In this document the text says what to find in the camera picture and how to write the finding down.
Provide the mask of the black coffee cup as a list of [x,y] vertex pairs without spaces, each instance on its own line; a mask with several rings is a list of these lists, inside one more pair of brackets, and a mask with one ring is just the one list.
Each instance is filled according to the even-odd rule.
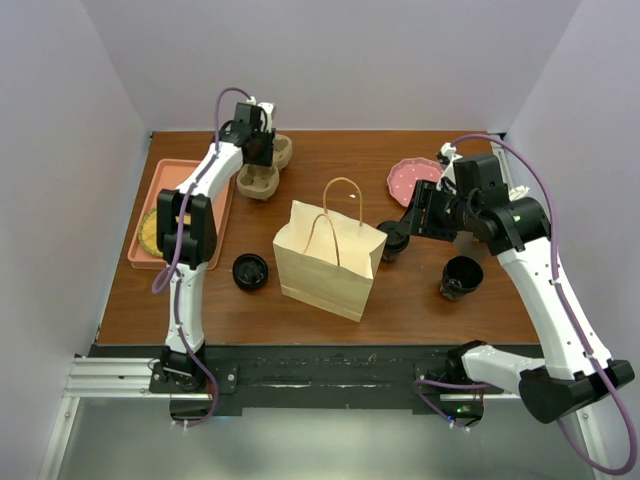
[[382,253],[382,260],[388,263],[393,263],[399,258],[400,254],[406,248],[406,244],[386,244]]
[[444,298],[456,301],[474,292],[483,279],[484,271],[476,260],[467,256],[456,256],[443,268],[440,293]]

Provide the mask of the black cup lid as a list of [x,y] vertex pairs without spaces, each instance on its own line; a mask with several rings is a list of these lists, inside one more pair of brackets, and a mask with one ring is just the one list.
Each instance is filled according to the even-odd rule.
[[381,222],[377,229],[387,235],[386,244],[406,244],[408,246],[410,234],[406,227],[399,221],[387,220]]

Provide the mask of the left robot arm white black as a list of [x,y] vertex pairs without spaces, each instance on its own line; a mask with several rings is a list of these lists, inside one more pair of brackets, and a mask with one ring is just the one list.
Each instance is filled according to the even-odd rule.
[[185,392],[196,392],[210,381],[202,297],[205,273],[217,248],[213,203],[243,166],[272,164],[274,113],[274,104],[254,98],[237,103],[234,117],[214,133],[193,173],[157,195],[156,242],[166,267],[154,280],[152,292],[170,290],[169,328],[158,376]]

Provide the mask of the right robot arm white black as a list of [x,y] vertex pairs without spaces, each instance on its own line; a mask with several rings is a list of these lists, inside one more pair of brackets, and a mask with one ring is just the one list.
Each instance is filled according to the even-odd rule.
[[455,190],[416,181],[401,224],[414,236],[452,241],[470,232],[485,244],[515,285],[543,355],[529,358],[469,342],[447,353],[448,386],[459,393],[488,386],[514,393],[536,420],[549,424],[632,382],[631,364],[614,359],[586,319],[541,204],[510,199],[492,154],[460,157],[451,166]]

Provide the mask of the brown paper bag with handles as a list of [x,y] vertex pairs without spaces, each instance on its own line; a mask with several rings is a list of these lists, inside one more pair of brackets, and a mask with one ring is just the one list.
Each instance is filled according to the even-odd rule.
[[321,206],[294,200],[273,248],[283,295],[359,322],[388,235],[364,222],[359,187],[356,219],[328,208],[329,188],[340,181],[354,183],[346,177],[330,180]]

